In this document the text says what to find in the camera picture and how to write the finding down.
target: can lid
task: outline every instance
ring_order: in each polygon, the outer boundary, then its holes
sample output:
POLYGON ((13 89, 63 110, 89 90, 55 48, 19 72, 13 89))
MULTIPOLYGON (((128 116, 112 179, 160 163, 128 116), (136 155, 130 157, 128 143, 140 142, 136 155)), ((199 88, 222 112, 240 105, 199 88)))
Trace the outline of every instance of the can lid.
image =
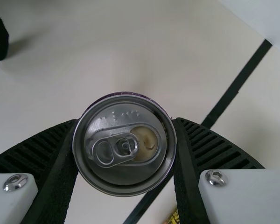
POLYGON ((168 154, 168 138, 157 110, 167 117, 147 99, 121 95, 104 99, 84 113, 75 130, 73 153, 91 185, 122 196, 142 193, 148 184, 163 178, 169 170, 160 167, 166 155, 174 158, 176 139, 170 142, 174 150, 168 154))

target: pull tab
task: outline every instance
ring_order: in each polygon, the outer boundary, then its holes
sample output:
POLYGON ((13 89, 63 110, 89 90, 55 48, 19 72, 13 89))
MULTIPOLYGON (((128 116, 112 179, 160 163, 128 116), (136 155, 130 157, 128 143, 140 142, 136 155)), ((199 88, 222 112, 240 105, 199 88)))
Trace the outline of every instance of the pull tab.
POLYGON ((137 137, 129 132, 102 138, 92 147, 93 160, 103 168, 132 160, 138 152, 137 137))

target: white floor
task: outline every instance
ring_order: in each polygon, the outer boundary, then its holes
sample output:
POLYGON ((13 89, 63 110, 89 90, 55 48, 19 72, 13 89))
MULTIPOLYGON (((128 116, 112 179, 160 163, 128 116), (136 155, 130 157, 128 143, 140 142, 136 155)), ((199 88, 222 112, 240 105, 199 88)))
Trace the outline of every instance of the white floor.
MULTIPOLYGON (((0 153, 115 91, 145 94, 173 118, 201 123, 264 39, 213 0, 7 0, 0 16, 11 37, 11 55, 0 62, 0 153)), ((251 91, 214 126, 270 167, 280 145, 261 138, 280 132, 279 83, 280 52, 271 50, 245 84, 251 91), (272 104, 250 113, 266 99, 272 104), (247 128, 261 130, 259 144, 247 128)), ((142 197, 104 195, 78 175, 65 223, 121 224, 142 197)), ((139 223, 162 223, 175 204, 171 181, 139 223)))

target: can opening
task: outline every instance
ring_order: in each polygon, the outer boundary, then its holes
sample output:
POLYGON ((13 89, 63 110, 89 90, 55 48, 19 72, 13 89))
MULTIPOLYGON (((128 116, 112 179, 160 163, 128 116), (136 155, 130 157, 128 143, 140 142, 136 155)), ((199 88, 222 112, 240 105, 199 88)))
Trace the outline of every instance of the can opening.
POLYGON ((154 156, 158 147, 158 138, 148 127, 139 126, 130 131, 139 141, 139 152, 133 161, 147 161, 154 156))

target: black rubber pad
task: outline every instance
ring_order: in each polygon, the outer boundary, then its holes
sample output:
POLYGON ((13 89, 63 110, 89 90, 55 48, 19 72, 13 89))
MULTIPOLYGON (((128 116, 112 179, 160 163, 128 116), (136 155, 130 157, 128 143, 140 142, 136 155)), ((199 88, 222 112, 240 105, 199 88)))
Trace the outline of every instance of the black rubber pad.
POLYGON ((173 166, 177 208, 182 224, 201 223, 206 212, 197 206, 202 203, 193 188, 198 189, 201 172, 207 169, 255 169, 264 168, 242 149, 202 125, 186 119, 174 120, 177 136, 177 154, 173 166), (186 150, 189 158, 180 156, 186 150))
POLYGON ((42 189, 75 120, 42 131, 0 154, 0 173, 29 173, 42 189))

